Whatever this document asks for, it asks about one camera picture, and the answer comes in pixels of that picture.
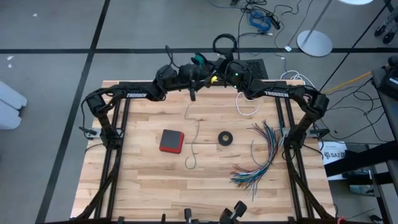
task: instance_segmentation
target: colorful wires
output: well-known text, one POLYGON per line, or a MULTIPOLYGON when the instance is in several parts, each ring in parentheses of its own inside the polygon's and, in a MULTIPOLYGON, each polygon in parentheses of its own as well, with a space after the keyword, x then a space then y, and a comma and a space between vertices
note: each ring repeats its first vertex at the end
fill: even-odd
POLYGON ((258 124, 252 124, 253 127, 248 129, 255 131, 260 136, 264 137, 264 139, 267 141, 268 160, 263 165, 260 165, 259 168, 253 170, 243 169, 239 165, 235 164, 233 166, 235 170, 231 173, 233 174, 231 181, 237 184, 238 187, 242 187, 245 190, 249 187, 251 188, 248 196, 250 196, 251 194, 252 200, 254 200, 254 195, 257 192, 258 182, 271 166, 272 161, 275 159, 276 155, 279 152, 279 149, 283 148, 283 141, 288 132, 287 129, 273 130, 267 125, 265 121, 263 121, 262 124, 264 129, 262 129, 258 124))

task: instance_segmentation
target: wooden table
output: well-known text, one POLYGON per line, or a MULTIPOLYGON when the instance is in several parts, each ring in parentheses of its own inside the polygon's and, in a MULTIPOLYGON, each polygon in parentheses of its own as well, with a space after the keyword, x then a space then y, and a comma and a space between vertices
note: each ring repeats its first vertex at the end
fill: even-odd
MULTIPOLYGON (((117 82, 105 81, 103 86, 117 82)), ((302 83, 301 80, 288 82, 293 85, 302 83)), ((264 162, 267 158, 268 149, 264 138, 246 128, 253 123, 260 124, 264 119, 269 126, 279 126, 275 98, 262 97, 253 102, 240 98, 239 105, 243 113, 250 113, 260 105, 255 115, 242 116, 236 111, 236 95, 236 90, 232 87, 225 89, 213 86, 209 89, 202 88, 193 103, 187 90, 170 92, 163 102, 131 101, 113 210, 114 220, 124 216, 126 220, 159 221, 163 213, 166 213, 168 221, 184 220, 183 209, 191 208, 193 218, 217 221, 221 212, 226 207, 233 209, 238 200, 248 206, 241 220, 287 220, 288 216, 294 216, 287 166, 281 152, 259 182, 254 201, 248 198, 249 190, 237 188, 230 182, 233 164, 249 169, 256 167, 250 155, 253 140, 255 158, 259 162, 264 162), (188 105, 191 106, 184 118, 188 105), (188 166, 193 165, 191 142, 197 133, 198 123, 191 118, 200 123, 198 137, 193 143, 197 166, 192 170, 184 165, 186 157, 189 157, 188 166), (163 129, 185 134, 181 154, 159 151, 163 129), (232 145, 224 147, 218 144, 218 134, 222 131, 232 133, 232 145)), ((288 124, 284 102, 282 107, 288 124)), ((292 110, 295 122, 298 123, 303 112, 294 101, 292 110)), ((113 113, 110 111, 108 115, 111 119, 113 113)), ((93 127, 100 127, 97 120, 93 127)), ((89 141, 88 146, 98 143, 99 139, 89 141)), ((318 149, 317 140, 307 139, 305 143, 318 149)), ((321 155, 305 147, 302 154, 310 190, 325 209, 334 215, 335 209, 321 155)), ((98 190, 104 155, 103 146, 94 147, 86 153, 71 217, 81 213, 98 190)), ((306 216, 301 190, 298 193, 303 215, 306 216)), ((103 216, 108 195, 109 193, 104 196, 103 216)))

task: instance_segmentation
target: yellow component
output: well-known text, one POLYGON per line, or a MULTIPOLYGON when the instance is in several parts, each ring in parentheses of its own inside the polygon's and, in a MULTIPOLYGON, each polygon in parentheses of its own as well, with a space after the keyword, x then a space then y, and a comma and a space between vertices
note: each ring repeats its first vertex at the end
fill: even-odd
POLYGON ((214 76, 213 78, 211 78, 211 84, 213 84, 215 81, 217 81, 217 76, 214 76))
POLYGON ((348 84, 350 84, 350 83, 356 82, 356 81, 358 81, 358 80, 360 80, 360 79, 362 79, 362 78, 365 78, 366 76, 369 76, 369 75, 371 75, 371 74, 372 74, 371 72, 368 72, 368 73, 366 73, 366 74, 363 74, 363 75, 361 75, 360 77, 354 78, 353 80, 350 80, 350 81, 348 81, 348 82, 344 82, 344 83, 342 83, 342 84, 340 84, 340 85, 338 85, 338 86, 336 86, 336 87, 333 87, 333 88, 331 88, 330 90, 327 90, 327 91, 323 92, 323 94, 331 93, 331 92, 333 92, 333 91, 335 91, 335 90, 337 90, 337 89, 339 89, 339 88, 341 88, 341 87, 343 87, 343 86, 345 86, 345 85, 348 85, 348 84))

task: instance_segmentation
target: yellow cable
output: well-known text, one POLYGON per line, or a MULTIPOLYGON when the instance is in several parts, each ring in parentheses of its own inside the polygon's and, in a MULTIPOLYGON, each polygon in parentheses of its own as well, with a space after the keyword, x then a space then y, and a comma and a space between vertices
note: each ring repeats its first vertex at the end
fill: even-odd
POLYGON ((365 73, 365 74, 361 75, 360 77, 354 78, 353 80, 344 82, 344 83, 342 83, 342 84, 340 84, 340 85, 338 85, 338 86, 336 86, 336 87, 333 87, 333 88, 331 88, 330 90, 325 91, 323 94, 331 93, 331 92, 333 92, 333 91, 335 91, 335 90, 337 90, 337 89, 339 89, 339 88, 341 88, 341 87, 343 87, 343 86, 345 86, 345 85, 348 85, 348 84, 350 84, 350 83, 356 82, 356 81, 358 81, 358 80, 360 80, 360 79, 362 79, 362 78, 364 78, 364 77, 366 77, 366 76, 369 76, 369 75, 371 75, 371 74, 372 74, 371 72, 365 73))

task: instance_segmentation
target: white cable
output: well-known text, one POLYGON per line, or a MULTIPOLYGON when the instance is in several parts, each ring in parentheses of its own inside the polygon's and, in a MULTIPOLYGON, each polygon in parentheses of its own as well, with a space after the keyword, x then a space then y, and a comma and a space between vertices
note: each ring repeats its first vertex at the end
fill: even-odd
POLYGON ((288 74, 288 73, 290 73, 290 72, 295 72, 295 73, 296 73, 294 76, 292 76, 292 77, 290 78, 291 80, 303 80, 303 81, 304 81, 304 84, 305 84, 305 80, 307 80, 307 81, 311 84, 311 86, 313 86, 313 87, 315 88, 315 85, 311 82, 311 80, 309 80, 305 75, 300 74, 300 73, 299 73, 298 71, 296 71, 296 70, 289 70, 289 71, 283 73, 283 74, 280 76, 280 79, 283 80, 283 79, 284 79, 284 75, 286 75, 286 74, 288 74))
MULTIPOLYGON (((253 111, 252 113, 244 114, 244 113, 241 112, 241 110, 239 109, 239 106, 238 106, 238 98, 241 95, 241 93, 242 92, 238 93, 238 95, 236 95, 236 98, 235 98, 235 106, 236 106, 237 111, 243 116, 251 116, 251 115, 257 113, 257 111, 259 111, 259 108, 260 108, 260 106, 258 106, 258 105, 257 105, 256 110, 253 111)), ((253 100, 247 99, 244 95, 243 95, 243 99, 246 100, 246 101, 253 101, 253 100)))

